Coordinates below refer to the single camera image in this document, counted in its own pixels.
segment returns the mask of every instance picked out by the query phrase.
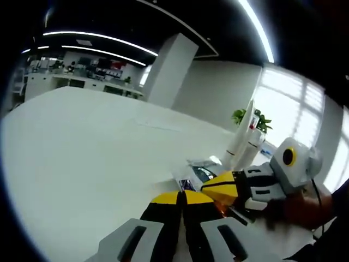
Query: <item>led light strip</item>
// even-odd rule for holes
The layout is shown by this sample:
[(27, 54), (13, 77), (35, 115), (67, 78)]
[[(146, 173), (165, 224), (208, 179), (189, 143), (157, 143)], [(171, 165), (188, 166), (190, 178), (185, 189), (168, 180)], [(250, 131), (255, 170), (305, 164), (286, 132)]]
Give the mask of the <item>led light strip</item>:
[(242, 5), (242, 7), (245, 9), (247, 15), (249, 16), (249, 18), (251, 19), (253, 25), (255, 26), (261, 40), (262, 40), (262, 44), (264, 46), (264, 49), (267, 53), (268, 56), (268, 60), (270, 63), (274, 63), (274, 57), (273, 57), (273, 52), (272, 49), (270, 48), (269, 45), (269, 41), (267, 38), (267, 35), (258, 19), (258, 17), (256, 16), (255, 12), (253, 11), (252, 7), (250, 6), (250, 4), (247, 2), (247, 0), (238, 0), (239, 3)]
[(130, 46), (133, 46), (135, 48), (138, 48), (140, 50), (143, 50), (153, 56), (158, 56), (157, 53), (151, 51), (151, 50), (148, 50), (146, 48), (143, 48), (139, 45), (135, 45), (135, 44), (132, 44), (130, 42), (127, 42), (127, 41), (124, 41), (124, 40), (121, 40), (121, 39), (118, 39), (118, 38), (114, 38), (114, 37), (108, 37), (106, 35), (102, 35), (102, 34), (94, 34), (94, 33), (87, 33), (87, 32), (77, 32), (77, 31), (57, 31), (57, 32), (48, 32), (48, 33), (44, 33), (43, 36), (47, 36), (47, 35), (54, 35), (54, 34), (82, 34), (82, 35), (89, 35), (91, 37), (102, 37), (102, 38), (106, 38), (106, 39), (109, 39), (109, 40), (114, 40), (114, 41), (117, 41), (117, 42), (120, 42), (120, 43), (123, 43), (123, 44), (127, 44), (127, 45), (130, 45)]
[(63, 48), (75, 48), (75, 49), (88, 50), (88, 51), (94, 51), (94, 52), (98, 52), (98, 53), (105, 53), (105, 54), (107, 54), (107, 55), (120, 57), (120, 58), (126, 59), (126, 60), (128, 60), (128, 61), (131, 61), (131, 62), (140, 64), (141, 66), (144, 66), (144, 67), (146, 66), (146, 64), (141, 63), (141, 62), (136, 61), (136, 60), (133, 60), (133, 59), (131, 59), (131, 58), (124, 57), (124, 56), (120, 56), (120, 55), (116, 55), (115, 53), (109, 53), (109, 52), (106, 52), (106, 51), (101, 51), (101, 50), (93, 49), (93, 48), (87, 48), (87, 47), (81, 47), (81, 46), (71, 46), (71, 45), (62, 45), (62, 47), (63, 47)]

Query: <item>black ceiling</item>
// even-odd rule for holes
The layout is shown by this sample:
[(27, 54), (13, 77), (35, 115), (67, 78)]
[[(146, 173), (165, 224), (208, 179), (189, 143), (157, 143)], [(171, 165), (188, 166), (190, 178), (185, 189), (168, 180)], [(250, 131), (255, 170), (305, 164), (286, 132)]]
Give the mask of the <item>black ceiling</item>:
[[(345, 79), (345, 74), (349, 74), (346, 65), (349, 59), (348, 31), (341, 27), (342, 20), (335, 19), (339, 17), (333, 11), (336, 9), (324, 8), (321, 0), (248, 2), (266, 32), (276, 65), (309, 77), (324, 86), (332, 96), (338, 96), (343, 88), (348, 88)], [(182, 20), (219, 54), (197, 59), (257, 65), (268, 62), (260, 37), (238, 0), (157, 0), (148, 3)], [(35, 43), (29, 38), (25, 47), (49, 45), (51, 49), (59, 49), (61, 45), (80, 46), (76, 39), (90, 40), (93, 44), (90, 48), (151, 64), (154, 56), (115, 41), (82, 35), (41, 35), (42, 32), (63, 30), (92, 32), (158, 52), (166, 39), (181, 32), (199, 45), (197, 56), (215, 55), (204, 40), (154, 6), (137, 0), (99, 1), (98, 4), (57, 1), (52, 4), (47, 27), (43, 22), (42, 28), (35, 30)]]

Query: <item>green plant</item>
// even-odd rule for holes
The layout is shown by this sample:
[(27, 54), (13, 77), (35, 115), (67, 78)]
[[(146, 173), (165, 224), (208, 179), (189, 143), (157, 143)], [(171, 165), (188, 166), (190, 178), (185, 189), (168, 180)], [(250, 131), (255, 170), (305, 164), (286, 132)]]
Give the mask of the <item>green plant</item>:
[(130, 84), (131, 83), (131, 77), (128, 76), (127, 78), (125, 78), (124, 82)]
[[(231, 118), (234, 120), (235, 124), (240, 125), (245, 113), (246, 113), (245, 109), (236, 110), (233, 113)], [(264, 115), (261, 115), (260, 110), (255, 109), (255, 115), (260, 118), (258, 121), (257, 127), (256, 127), (257, 129), (259, 129), (260, 131), (262, 131), (265, 134), (267, 133), (268, 129), (273, 129), (271, 126), (267, 125), (267, 124), (271, 123), (272, 120), (266, 119), (266, 117)]]

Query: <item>white table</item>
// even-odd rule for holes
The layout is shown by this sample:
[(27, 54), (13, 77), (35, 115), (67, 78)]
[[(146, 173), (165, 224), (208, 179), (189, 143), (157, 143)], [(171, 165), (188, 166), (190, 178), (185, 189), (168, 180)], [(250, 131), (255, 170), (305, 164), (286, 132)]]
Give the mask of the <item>white table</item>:
[[(139, 100), (65, 87), (3, 120), (5, 181), (40, 252), (49, 261), (84, 261), (103, 237), (139, 218), (153, 197), (177, 190), (171, 170), (187, 158), (220, 157), (231, 136)], [(259, 156), (255, 164), (263, 161)], [(298, 249), (288, 239), (280, 244), (284, 230), (264, 231), (280, 255)], [(306, 230), (290, 232), (298, 245), (311, 240)], [(279, 250), (283, 245), (287, 251)]]
[(143, 97), (143, 93), (132, 88), (120, 86), (107, 81), (98, 81), (91, 78), (84, 78), (73, 74), (42, 74), (42, 73), (30, 73), (27, 75), (28, 82), (25, 93), (25, 101), (28, 101), (36, 96), (44, 94), (48, 91), (52, 91), (57, 88), (57, 83), (61, 79), (67, 79), (68, 83), (71, 80), (82, 81), (84, 89), (90, 89), (95, 91), (104, 91), (105, 87), (112, 87), (122, 91), (122, 95), (126, 96), (130, 93), (137, 98)]

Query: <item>window blinds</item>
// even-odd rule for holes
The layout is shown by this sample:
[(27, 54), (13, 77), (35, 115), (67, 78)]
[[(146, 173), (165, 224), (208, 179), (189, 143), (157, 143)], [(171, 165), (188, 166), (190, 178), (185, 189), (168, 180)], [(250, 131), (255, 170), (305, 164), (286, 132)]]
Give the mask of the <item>window blinds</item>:
[(265, 69), (254, 94), (256, 108), (271, 119), (267, 142), (275, 147), (289, 136), (312, 146), (321, 125), (324, 93), (307, 79), (283, 70)]
[(144, 70), (144, 73), (143, 73), (142, 78), (141, 78), (141, 81), (140, 81), (140, 86), (144, 86), (144, 84), (146, 83), (147, 78), (148, 78), (148, 75), (149, 75), (149, 72), (151, 71), (151, 68), (152, 68), (152, 66), (149, 65), (149, 66)]

